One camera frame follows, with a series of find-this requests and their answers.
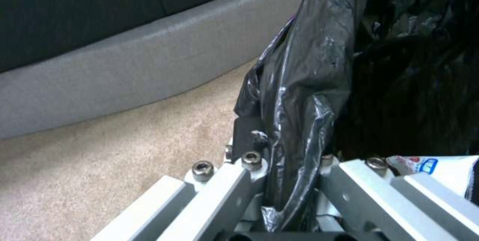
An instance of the hex bolt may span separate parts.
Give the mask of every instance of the hex bolt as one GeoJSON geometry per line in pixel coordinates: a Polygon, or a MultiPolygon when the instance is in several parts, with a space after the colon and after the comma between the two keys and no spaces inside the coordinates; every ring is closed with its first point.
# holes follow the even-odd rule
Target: hex bolt
{"type": "Polygon", "coordinates": [[[230,145],[230,144],[226,145],[225,157],[226,157],[226,159],[231,159],[231,157],[233,157],[233,146],[230,145]]]}
{"type": "Polygon", "coordinates": [[[327,154],[321,156],[321,166],[330,166],[332,164],[333,154],[327,154]]]}
{"type": "Polygon", "coordinates": [[[384,176],[388,170],[388,163],[379,157],[367,158],[366,165],[380,176],[384,176]]]}
{"type": "Polygon", "coordinates": [[[261,154],[257,151],[248,151],[241,156],[241,164],[244,169],[256,171],[261,169],[261,154]]]}
{"type": "Polygon", "coordinates": [[[198,182],[208,181],[214,174],[213,164],[209,161],[198,161],[191,168],[193,178],[198,182]]]}

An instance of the gray metal bar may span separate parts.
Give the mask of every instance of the gray metal bar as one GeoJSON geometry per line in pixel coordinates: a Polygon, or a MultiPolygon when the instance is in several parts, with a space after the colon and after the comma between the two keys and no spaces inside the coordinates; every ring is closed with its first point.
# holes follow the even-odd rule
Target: gray metal bar
{"type": "Polygon", "coordinates": [[[163,176],[91,240],[155,240],[194,196],[193,185],[163,176]]]}
{"type": "Polygon", "coordinates": [[[426,173],[394,178],[391,185],[460,240],[479,239],[479,207],[426,173]]]}
{"type": "Polygon", "coordinates": [[[233,231],[262,188],[268,164],[247,171],[241,160],[225,163],[161,234],[159,241],[211,241],[221,231],[233,231]]]}
{"type": "Polygon", "coordinates": [[[323,215],[317,216],[316,221],[323,232],[333,231],[333,232],[344,232],[344,229],[341,225],[336,221],[333,216],[330,215],[323,215]]]}
{"type": "Polygon", "coordinates": [[[455,240],[359,159],[333,166],[321,190],[357,231],[376,226],[391,240],[455,240]]]}

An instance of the plastic wrapper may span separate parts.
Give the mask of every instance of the plastic wrapper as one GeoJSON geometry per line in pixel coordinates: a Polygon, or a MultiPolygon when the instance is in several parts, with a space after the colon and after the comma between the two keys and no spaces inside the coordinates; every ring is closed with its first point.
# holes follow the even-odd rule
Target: plastic wrapper
{"type": "Polygon", "coordinates": [[[307,224],[322,154],[477,152],[478,6],[302,1],[246,75],[235,106],[239,116],[259,115],[268,135],[266,231],[307,224]]]}

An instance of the beige carpet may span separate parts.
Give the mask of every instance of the beige carpet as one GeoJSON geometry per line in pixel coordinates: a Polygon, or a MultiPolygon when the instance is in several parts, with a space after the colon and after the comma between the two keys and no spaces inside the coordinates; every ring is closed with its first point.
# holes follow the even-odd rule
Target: beige carpet
{"type": "Polygon", "coordinates": [[[88,240],[163,175],[220,165],[249,62],[116,115],[0,140],[0,240],[88,240]]]}

